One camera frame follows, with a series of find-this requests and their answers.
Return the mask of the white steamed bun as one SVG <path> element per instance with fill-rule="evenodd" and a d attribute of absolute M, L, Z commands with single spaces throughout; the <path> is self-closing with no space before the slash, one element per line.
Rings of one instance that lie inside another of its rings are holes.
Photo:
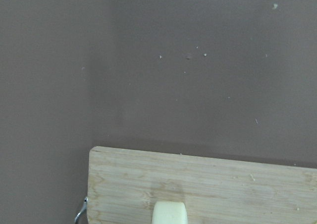
<path fill-rule="evenodd" d="M 152 224 L 187 224 L 188 216 L 183 202 L 158 201 L 154 205 Z"/>

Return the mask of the bamboo cutting board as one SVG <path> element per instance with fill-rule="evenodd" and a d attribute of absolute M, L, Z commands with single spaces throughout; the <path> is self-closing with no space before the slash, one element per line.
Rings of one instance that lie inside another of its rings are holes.
<path fill-rule="evenodd" d="M 191 224 L 314 224 L 317 171 L 96 146 L 87 198 L 91 224 L 149 224 L 157 201 L 183 202 Z"/>

